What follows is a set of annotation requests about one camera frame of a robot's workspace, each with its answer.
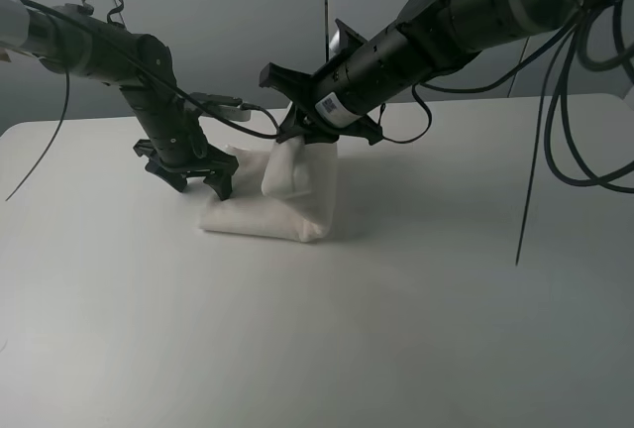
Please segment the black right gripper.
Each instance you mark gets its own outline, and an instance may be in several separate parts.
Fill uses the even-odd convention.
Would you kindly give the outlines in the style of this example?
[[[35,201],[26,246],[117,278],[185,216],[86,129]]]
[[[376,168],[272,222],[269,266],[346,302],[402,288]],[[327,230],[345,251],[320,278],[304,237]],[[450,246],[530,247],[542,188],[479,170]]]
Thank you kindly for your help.
[[[334,144],[341,137],[365,139],[371,146],[383,140],[381,125],[350,112],[334,92],[316,99],[309,74],[269,63],[260,73],[260,87],[278,91],[290,101],[278,127],[278,144],[301,136],[306,145]]]

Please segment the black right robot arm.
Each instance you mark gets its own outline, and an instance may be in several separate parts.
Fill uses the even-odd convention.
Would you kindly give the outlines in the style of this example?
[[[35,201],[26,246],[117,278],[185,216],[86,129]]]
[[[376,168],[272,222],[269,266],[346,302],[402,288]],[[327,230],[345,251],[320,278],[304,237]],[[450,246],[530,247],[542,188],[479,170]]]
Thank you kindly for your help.
[[[393,22],[366,40],[336,23],[330,59],[306,74],[273,63],[260,85],[291,102],[278,143],[301,137],[308,144],[341,136],[370,144],[382,140],[368,114],[407,88],[455,73],[481,52],[572,28],[591,0],[408,0]]]

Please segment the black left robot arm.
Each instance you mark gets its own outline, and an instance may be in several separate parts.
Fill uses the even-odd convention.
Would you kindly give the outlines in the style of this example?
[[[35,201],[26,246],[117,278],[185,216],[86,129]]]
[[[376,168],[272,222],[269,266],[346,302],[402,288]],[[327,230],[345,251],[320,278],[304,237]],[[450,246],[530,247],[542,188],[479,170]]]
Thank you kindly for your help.
[[[169,48],[149,34],[133,34],[113,18],[94,18],[82,0],[54,8],[31,0],[1,0],[1,45],[30,54],[49,71],[93,79],[119,89],[146,138],[134,146],[146,170],[178,192],[200,177],[226,200],[235,157],[213,147],[199,124],[203,114],[238,100],[178,90]]]

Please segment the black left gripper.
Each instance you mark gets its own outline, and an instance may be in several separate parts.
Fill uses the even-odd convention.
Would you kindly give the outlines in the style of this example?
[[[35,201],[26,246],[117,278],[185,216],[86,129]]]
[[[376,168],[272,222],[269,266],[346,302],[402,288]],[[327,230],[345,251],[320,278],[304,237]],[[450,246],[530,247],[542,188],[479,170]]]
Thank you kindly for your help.
[[[205,158],[195,155],[188,142],[178,138],[138,140],[133,145],[138,157],[148,162],[145,171],[158,177],[171,188],[182,193],[188,178],[202,177],[220,200],[227,200],[233,192],[232,178],[239,167],[235,156],[211,150]]]

